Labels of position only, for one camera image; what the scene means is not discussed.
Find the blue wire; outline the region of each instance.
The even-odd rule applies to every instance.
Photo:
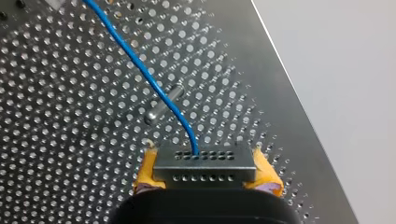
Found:
[[[96,5],[96,3],[92,0],[82,0],[82,1],[85,4],[87,4],[96,13],[96,15],[99,17],[99,19],[102,21],[102,23],[107,28],[108,32],[114,37],[116,42],[125,51],[125,53],[131,58],[131,61],[134,63],[134,65],[140,70],[140,72],[146,78],[146,80],[148,81],[148,83],[152,87],[152,89],[154,89],[157,92],[157,94],[160,96],[160,98],[172,110],[172,112],[175,114],[177,119],[180,121],[181,125],[183,125],[184,129],[186,130],[186,132],[190,138],[192,154],[198,155],[199,149],[198,149],[198,144],[195,139],[194,131],[192,130],[189,122],[180,113],[180,110],[178,110],[177,106],[166,96],[165,92],[163,92],[161,87],[157,84],[154,77],[149,73],[149,70],[147,69],[147,67],[143,64],[142,61],[140,61],[140,59],[134,54],[134,52],[128,46],[128,44],[125,43],[125,41],[122,39],[122,37],[117,33],[117,31],[113,27],[113,24],[107,18],[105,12],[101,8],[99,8],[99,6]]]

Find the metal bracket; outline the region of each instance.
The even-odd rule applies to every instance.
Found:
[[[175,188],[242,188],[254,181],[256,166],[247,144],[201,147],[191,155],[187,147],[167,145],[160,149],[154,179]]]

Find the white wall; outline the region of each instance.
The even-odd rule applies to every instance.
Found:
[[[395,223],[396,1],[254,3],[359,222]]]

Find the screw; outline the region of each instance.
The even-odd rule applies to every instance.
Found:
[[[7,13],[0,11],[0,21],[6,21],[7,19],[8,19]]]
[[[15,4],[17,5],[18,8],[26,7],[26,3],[24,3],[22,0],[17,0],[17,2]]]

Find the metal plate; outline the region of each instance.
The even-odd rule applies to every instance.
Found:
[[[147,139],[187,146],[91,10],[26,1],[0,22],[0,221],[106,223],[132,195]],[[357,223],[290,81],[248,1],[100,1],[200,146],[261,145],[305,223]]]

